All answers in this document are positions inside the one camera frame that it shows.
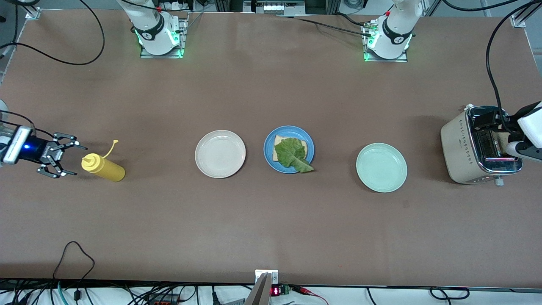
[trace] yellow squeeze bottle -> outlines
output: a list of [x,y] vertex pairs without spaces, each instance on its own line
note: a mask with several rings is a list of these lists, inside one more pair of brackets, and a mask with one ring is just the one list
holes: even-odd
[[119,140],[114,140],[111,149],[105,156],[98,154],[88,154],[81,161],[81,167],[89,173],[93,173],[96,176],[100,176],[105,179],[109,179],[113,182],[119,182],[126,175],[124,168],[116,163],[107,160],[107,156],[113,151],[115,143]]

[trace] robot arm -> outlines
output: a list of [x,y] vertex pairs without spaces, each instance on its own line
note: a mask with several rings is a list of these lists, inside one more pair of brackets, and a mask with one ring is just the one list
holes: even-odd
[[164,55],[180,44],[179,17],[159,12],[152,0],[117,0],[128,14],[139,43],[152,55]]
[[542,162],[542,101],[525,106],[510,118],[518,134],[510,135],[506,153]]
[[422,16],[422,0],[393,0],[395,5],[378,19],[371,21],[372,39],[367,47],[384,59],[395,59],[408,48],[412,30]]
[[[0,100],[0,110],[7,111],[5,103]],[[7,115],[0,112],[0,119],[5,121]],[[27,160],[39,164],[39,174],[60,178],[66,175],[77,175],[76,173],[64,170],[60,161],[64,151],[70,147],[87,149],[80,145],[77,137],[56,132],[53,139],[46,140],[34,134],[34,128],[14,125],[8,127],[0,122],[0,167],[3,163],[15,165],[19,160]]]
[[[501,128],[506,123],[506,130]],[[474,130],[508,132],[507,154],[542,162],[542,101],[521,108],[512,116],[502,117],[495,110],[474,118]]]

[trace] black cable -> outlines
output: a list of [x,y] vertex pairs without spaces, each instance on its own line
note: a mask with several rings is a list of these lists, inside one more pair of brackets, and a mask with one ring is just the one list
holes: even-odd
[[18,116],[18,117],[21,117],[21,118],[27,120],[28,123],[30,123],[30,127],[32,127],[32,129],[34,130],[34,132],[36,131],[36,126],[34,125],[34,122],[32,122],[31,119],[25,117],[24,115],[20,115],[20,114],[18,114],[17,112],[6,111],[6,110],[0,110],[0,112],[7,113],[7,114],[9,114],[9,115]]
[[53,289],[54,289],[54,280],[51,280],[51,289],[49,289],[49,296],[51,297],[51,305],[55,305],[55,300],[53,299]]
[[38,300],[40,299],[40,296],[41,294],[45,291],[45,289],[47,288],[47,286],[44,286],[41,290],[40,290],[40,293],[37,294],[36,296],[36,299],[34,301],[32,301],[32,303],[30,305],[35,305],[38,303]]
[[364,23],[368,23],[368,21],[357,22],[357,21],[355,21],[354,19],[350,18],[349,15],[343,14],[342,12],[337,12],[337,13],[335,13],[334,15],[342,16],[342,17],[346,18],[346,20],[348,20],[350,23],[353,23],[353,24],[355,24],[355,25],[357,25],[357,26],[360,26],[360,27],[362,27]]
[[91,295],[88,294],[88,289],[85,287],[85,293],[87,294],[88,302],[90,302],[91,305],[94,305],[94,302],[92,302]]
[[59,268],[60,268],[60,264],[62,264],[62,260],[64,259],[64,255],[66,254],[66,250],[68,249],[68,246],[69,246],[70,244],[76,244],[76,245],[79,247],[79,250],[81,250],[81,253],[83,253],[86,257],[88,257],[88,259],[90,259],[91,262],[92,262],[91,268],[88,269],[87,273],[85,273],[85,275],[83,275],[83,276],[81,277],[81,279],[78,281],[79,283],[81,283],[81,281],[82,281],[83,279],[85,279],[85,277],[86,277],[89,273],[91,273],[92,269],[94,269],[94,266],[96,265],[96,261],[94,260],[94,258],[92,258],[92,256],[88,255],[88,253],[86,253],[86,252],[83,250],[83,247],[81,247],[81,245],[80,245],[78,242],[76,242],[76,241],[74,241],[74,240],[72,240],[71,242],[67,243],[66,246],[64,246],[64,250],[62,251],[62,256],[60,257],[59,263],[56,265],[55,271],[53,271],[53,279],[56,279],[56,273],[57,273],[57,271],[58,271]]
[[483,11],[483,10],[488,10],[488,9],[501,7],[503,5],[514,3],[516,1],[518,1],[518,0],[508,0],[508,1],[501,2],[501,3],[497,3],[497,4],[488,5],[486,7],[481,7],[481,8],[462,8],[462,7],[457,7],[457,6],[453,5],[453,4],[451,4],[450,2],[448,2],[448,0],[442,0],[442,2],[444,2],[447,6],[453,8],[454,10],[458,10],[458,11]]
[[[11,123],[11,122],[6,122],[6,121],[4,121],[4,120],[0,120],[0,123],[9,124],[9,125],[17,126],[17,127],[21,126],[21,124],[15,124],[15,123]],[[43,129],[36,128],[36,131],[40,131],[40,132],[42,132],[42,133],[44,133],[44,134],[50,136],[50,137],[53,138],[53,139],[55,138],[55,137],[53,137],[53,135],[52,135],[50,132],[45,131],[45,130],[43,130]]]
[[194,297],[194,295],[196,294],[196,291],[197,291],[197,285],[194,285],[194,292],[192,293],[192,295],[187,298],[186,300],[181,300],[180,299],[180,293],[183,292],[183,289],[185,288],[186,286],[183,286],[181,289],[180,289],[180,292],[179,292],[179,303],[184,303],[190,299],[192,299]]
[[132,301],[134,302],[134,305],[139,305],[138,302],[136,301],[136,297],[134,297],[134,294],[132,293],[128,285],[125,283],[124,286],[126,286],[126,290],[128,290],[128,292],[130,293],[130,296],[132,297]]
[[199,289],[198,289],[198,285],[196,285],[196,302],[197,302],[197,305],[199,305]]
[[353,30],[347,30],[347,29],[343,29],[343,28],[339,28],[339,27],[334,27],[334,26],[330,26],[329,24],[320,23],[318,21],[312,21],[312,20],[301,19],[301,18],[293,18],[293,19],[294,20],[301,20],[301,21],[305,21],[305,22],[314,23],[314,24],[319,25],[319,26],[323,26],[323,27],[326,27],[326,28],[335,29],[335,30],[339,30],[339,31],[344,31],[344,32],[347,32],[347,33],[352,33],[352,34],[357,34],[357,35],[367,36],[367,37],[371,36],[371,34],[369,34],[369,33],[356,32],[356,31],[353,31]]
[[158,8],[155,8],[155,7],[146,7],[146,6],[141,5],[141,4],[135,4],[135,3],[132,3],[132,2],[127,1],[127,0],[121,0],[121,1],[124,2],[124,3],[134,5],[135,7],[146,8],[146,9],[155,10],[155,11],[189,11],[190,10],[190,9],[179,9],[179,10],[158,9]]
[[19,6],[15,4],[15,33],[11,42],[17,42],[17,34],[19,32]]
[[373,305],[376,305],[375,299],[372,298],[371,290],[369,290],[369,287],[365,287],[367,289],[367,293],[369,294],[369,298],[371,299],[371,302]]
[[29,48],[29,49],[32,49],[52,60],[55,60],[55,61],[58,61],[58,62],[61,62],[61,63],[65,63],[66,65],[72,65],[72,66],[84,66],[84,65],[88,65],[90,63],[93,63],[94,61],[96,61],[98,58],[100,58],[100,56],[102,55],[102,53],[104,52],[104,48],[105,48],[105,33],[104,33],[104,28],[103,26],[101,25],[101,22],[100,22],[100,19],[96,16],[96,14],[94,13],[94,11],[88,6],[88,4],[85,3],[85,1],[83,0],[79,0],[79,2],[81,2],[82,4],[84,4],[87,9],[89,11],[91,11],[92,15],[94,16],[94,18],[96,19],[96,21],[98,22],[98,25],[100,26],[100,32],[101,32],[101,35],[102,35],[102,46],[101,46],[101,49],[100,49],[100,52],[98,53],[98,55],[96,55],[95,58],[87,61],[87,62],[69,62],[69,61],[65,61],[65,60],[61,60],[61,59],[58,59],[56,57],[53,57],[47,53],[45,53],[44,51],[41,51],[39,49],[36,49],[35,47],[33,46],[30,46],[30,45],[27,45],[26,43],[20,43],[20,42],[9,42],[9,43],[6,43],[4,45],[1,45],[0,46],[0,50],[5,48],[5,47],[8,47],[8,46],[23,46],[23,47],[26,47],[26,48]]
[[[442,295],[444,295],[444,297],[439,297],[439,296],[436,296],[434,293],[433,293],[433,290],[438,290],[442,293]],[[470,296],[470,290],[468,288],[454,288],[453,290],[460,290],[460,291],[466,291],[467,294],[464,295],[464,296],[458,296],[458,297],[449,297],[446,292],[444,291],[444,289],[440,288],[440,287],[431,287],[429,288],[429,293],[431,294],[432,297],[434,297],[435,299],[437,300],[441,300],[441,301],[448,301],[448,305],[451,305],[451,301],[452,300],[464,300],[466,298],[468,298]]]
[[516,8],[513,11],[511,11],[510,13],[508,13],[508,15],[506,15],[503,19],[501,19],[501,21],[497,24],[497,26],[493,30],[493,33],[491,33],[491,36],[489,37],[489,42],[487,43],[487,49],[486,49],[486,70],[487,70],[487,75],[489,76],[491,86],[493,87],[493,91],[495,92],[495,98],[497,99],[497,107],[499,108],[501,118],[502,118],[502,127],[504,127],[504,129],[510,134],[515,134],[517,132],[510,130],[510,128],[508,128],[508,126],[506,125],[505,112],[502,109],[501,97],[499,95],[499,89],[497,88],[497,85],[495,83],[495,79],[493,78],[493,73],[491,72],[491,66],[489,64],[489,54],[490,54],[490,51],[491,51],[491,45],[493,43],[493,40],[495,39],[495,35],[497,34],[497,31],[502,26],[502,24],[505,23],[508,20],[508,18],[510,18],[510,16],[514,15],[514,13],[516,13],[517,11],[519,11],[521,9],[524,9],[524,8],[527,8],[527,7],[531,6],[534,3],[542,3],[542,0],[533,0],[533,1],[529,2],[529,3],[521,5],[520,7]]

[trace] cable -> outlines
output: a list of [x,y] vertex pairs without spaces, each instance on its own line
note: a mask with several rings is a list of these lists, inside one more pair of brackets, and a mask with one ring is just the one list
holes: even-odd
[[189,296],[186,300],[181,300],[180,294],[183,292],[183,289],[184,289],[185,287],[186,287],[186,286],[183,286],[183,287],[180,289],[180,291],[179,291],[179,303],[184,303],[184,302],[186,302],[186,301],[189,301],[189,300],[190,300],[191,298],[193,298],[194,295],[196,294],[197,286],[194,285],[194,292],[192,293],[192,295]]
[[[15,124],[15,123],[11,123],[11,122],[6,122],[6,121],[4,121],[4,120],[0,120],[0,123],[9,124],[9,125],[17,126],[17,127],[21,126],[21,124]],[[53,137],[53,135],[52,135],[51,133],[49,133],[48,131],[45,131],[45,130],[43,130],[43,129],[36,128],[36,131],[40,131],[40,132],[42,132],[42,133],[44,133],[44,134],[50,136],[50,137],[53,138],[53,139],[55,138],[55,137]]]
[[85,275],[83,275],[83,277],[81,277],[81,279],[79,280],[79,283],[80,283],[83,279],[85,279],[85,277],[86,277],[89,273],[91,273],[92,269],[94,269],[94,266],[95,266],[95,264],[96,264],[96,261],[94,260],[94,258],[92,258],[92,256],[88,255],[88,254],[83,250],[83,247],[81,247],[81,245],[80,245],[78,242],[76,242],[76,241],[74,241],[74,240],[72,240],[71,242],[67,243],[66,246],[64,246],[64,250],[62,251],[62,256],[60,257],[59,263],[56,265],[55,271],[53,271],[53,279],[56,279],[56,273],[57,273],[57,271],[59,270],[60,264],[62,264],[62,260],[64,259],[64,255],[66,254],[66,250],[68,249],[68,246],[69,246],[70,244],[76,244],[76,245],[79,247],[79,250],[81,250],[81,252],[82,252],[86,257],[88,257],[88,258],[92,261],[92,266],[91,266],[91,268],[88,269],[87,273],[85,273]]
[[453,8],[454,10],[458,10],[458,11],[483,11],[483,10],[488,10],[488,9],[501,7],[503,5],[514,3],[516,1],[518,1],[518,0],[508,0],[508,1],[501,2],[501,3],[497,3],[497,4],[488,5],[486,7],[481,7],[481,8],[462,8],[462,7],[457,7],[457,6],[453,5],[453,4],[451,4],[450,2],[448,2],[448,0],[442,0],[442,2],[444,2],[447,6]]
[[29,48],[29,49],[32,49],[52,60],[55,60],[55,61],[58,61],[58,62],[61,62],[61,63],[65,63],[66,65],[72,65],[72,66],[84,66],[84,65],[88,65],[90,63],[93,63],[94,61],[96,61],[98,58],[100,58],[100,56],[102,55],[102,53],[104,52],[104,48],[105,48],[105,33],[104,33],[104,28],[103,26],[101,25],[101,22],[100,22],[100,19],[98,19],[98,17],[96,16],[96,14],[94,13],[94,11],[88,6],[88,4],[85,3],[85,1],[83,0],[79,0],[79,2],[81,2],[82,4],[84,4],[87,9],[89,11],[91,11],[92,15],[94,16],[94,18],[96,19],[96,21],[98,22],[98,25],[100,26],[100,32],[101,32],[101,35],[102,35],[102,46],[101,46],[101,49],[100,49],[100,52],[98,53],[98,55],[96,55],[95,58],[87,61],[87,62],[69,62],[69,61],[65,61],[65,60],[61,60],[61,59],[58,59],[54,56],[51,56],[47,53],[45,53],[44,51],[41,51],[33,46],[30,46],[30,45],[27,45],[26,43],[20,43],[20,42],[9,42],[9,43],[6,43],[4,45],[1,45],[0,46],[0,49],[3,49],[5,47],[8,47],[8,46],[23,46],[23,47],[26,47],[26,48]]
[[94,302],[92,302],[92,298],[91,298],[91,295],[88,294],[88,290],[87,288],[85,287],[85,293],[87,294],[87,298],[88,298],[88,302],[90,302],[91,305],[94,305]]
[[324,302],[326,302],[326,305],[330,305],[325,298],[315,294],[314,292],[308,290],[307,288],[304,288],[304,287],[301,287],[301,286],[296,286],[296,285],[290,285],[290,288],[292,288],[292,290],[297,292],[297,293],[301,293],[302,295],[315,296],[317,298],[320,298]]
[[199,288],[198,288],[198,285],[196,285],[196,302],[197,302],[197,305],[199,305]]
[[527,8],[527,7],[531,6],[534,3],[542,3],[542,0],[530,1],[529,3],[523,4],[520,7],[516,8],[513,11],[511,11],[510,13],[508,13],[508,15],[506,15],[503,19],[501,19],[501,21],[497,24],[497,26],[493,30],[493,33],[491,33],[491,36],[489,37],[489,41],[487,43],[487,49],[486,49],[486,70],[487,70],[487,75],[489,76],[491,86],[493,87],[493,91],[495,92],[495,98],[497,100],[497,107],[499,108],[500,115],[501,115],[501,118],[502,118],[502,127],[510,134],[516,134],[517,132],[510,130],[510,128],[508,128],[508,126],[506,125],[505,112],[502,109],[501,97],[499,95],[499,89],[497,88],[497,85],[495,83],[495,79],[493,78],[493,73],[491,72],[491,66],[489,64],[489,54],[490,54],[490,51],[491,51],[491,45],[493,43],[493,40],[495,39],[495,35],[497,34],[497,31],[502,26],[502,24],[505,23],[508,20],[508,18],[510,18],[510,16],[514,15],[514,13],[516,13],[517,11],[519,11],[521,9],[524,9],[524,8]]
[[11,42],[17,42],[17,33],[19,32],[19,6],[15,4],[15,33]]
[[62,288],[60,287],[60,281],[56,285],[56,288],[59,291],[59,295],[60,295],[60,299],[62,300],[62,303],[64,303],[64,305],[69,305],[68,302],[66,301],[66,298],[64,297],[64,294],[62,293]]
[[342,17],[346,18],[346,20],[348,20],[348,21],[350,21],[351,23],[353,23],[353,24],[355,24],[355,25],[357,25],[357,26],[360,26],[360,27],[362,27],[365,23],[368,23],[368,22],[369,22],[369,21],[365,21],[365,22],[357,22],[357,21],[355,21],[354,19],[350,18],[349,15],[343,14],[342,12],[337,12],[337,13],[335,13],[334,15],[342,16]]
[[312,293],[311,295],[312,295],[312,296],[315,296],[315,297],[321,298],[322,300],[324,300],[324,302],[326,302],[326,305],[330,305],[330,304],[327,302],[327,300],[326,300],[325,298],[323,298],[323,297],[321,297],[321,296],[319,296],[319,295],[317,295],[317,294],[315,294],[315,293]]
[[369,34],[369,33],[362,33],[362,32],[356,32],[356,31],[353,31],[353,30],[347,30],[347,29],[330,26],[329,24],[324,24],[324,23],[320,23],[320,22],[312,21],[312,20],[308,20],[308,19],[301,19],[301,18],[293,18],[293,19],[294,20],[301,20],[301,21],[305,21],[305,22],[314,23],[314,24],[317,24],[319,26],[323,26],[323,27],[326,27],[326,28],[335,29],[335,30],[339,30],[339,31],[344,31],[344,32],[352,33],[352,34],[356,34],[356,35],[367,36],[367,37],[371,36],[371,34]]
[[155,10],[155,11],[189,11],[189,10],[190,10],[190,9],[166,10],[166,9],[162,9],[162,8],[146,7],[146,6],[144,6],[144,5],[141,5],[141,4],[135,4],[135,3],[132,3],[132,2],[127,1],[127,0],[121,0],[121,1],[124,2],[124,3],[128,3],[128,4],[131,4],[131,5],[134,5],[135,7],[146,8],[146,9]]
[[369,289],[369,287],[365,287],[365,288],[367,289],[367,293],[369,294],[369,298],[371,299],[371,302],[373,303],[373,305],[376,305],[375,299],[372,298],[371,290]]
[[[439,297],[439,296],[436,296],[434,293],[433,293],[433,290],[438,290],[440,291],[444,297]],[[468,298],[470,296],[470,290],[468,288],[458,288],[458,289],[454,289],[454,290],[461,290],[461,291],[466,291],[467,294],[464,295],[464,296],[458,296],[458,297],[449,297],[446,292],[440,288],[440,287],[431,287],[429,288],[429,293],[431,294],[432,297],[434,297],[435,299],[437,300],[441,300],[441,301],[448,301],[448,305],[451,305],[451,301],[452,300],[464,300],[466,298]]]
[[201,12],[199,15],[194,19],[194,21],[190,22],[190,24],[186,27],[185,31],[188,31],[188,29],[196,22],[198,19],[203,15],[203,11],[205,10],[205,7],[202,7]]
[[31,119],[25,117],[24,115],[20,115],[20,114],[18,114],[17,112],[6,111],[6,110],[0,110],[0,112],[7,113],[7,114],[9,114],[9,115],[18,116],[18,117],[21,117],[21,118],[27,120],[28,123],[30,123],[30,127],[32,127],[34,133],[36,132],[36,126],[34,125],[34,122],[32,122]]

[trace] metal bracket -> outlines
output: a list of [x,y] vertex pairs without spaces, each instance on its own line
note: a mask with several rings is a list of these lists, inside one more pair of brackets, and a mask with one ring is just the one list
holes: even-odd
[[244,305],[269,305],[271,287],[279,283],[279,271],[256,270],[255,275],[256,283]]
[[262,274],[271,274],[272,283],[274,285],[279,283],[279,271],[267,270],[267,269],[256,269],[256,271],[254,272],[254,275],[255,275],[254,283],[258,281],[258,279],[260,278]]
[[512,15],[510,17],[510,22],[512,23],[512,27],[524,28],[525,21],[527,21],[527,19],[529,19],[540,7],[542,7],[542,3],[536,2],[523,8],[516,14]]
[[23,6],[23,8],[27,11],[26,20],[38,20],[41,15],[41,9],[37,8],[33,5],[26,7]]

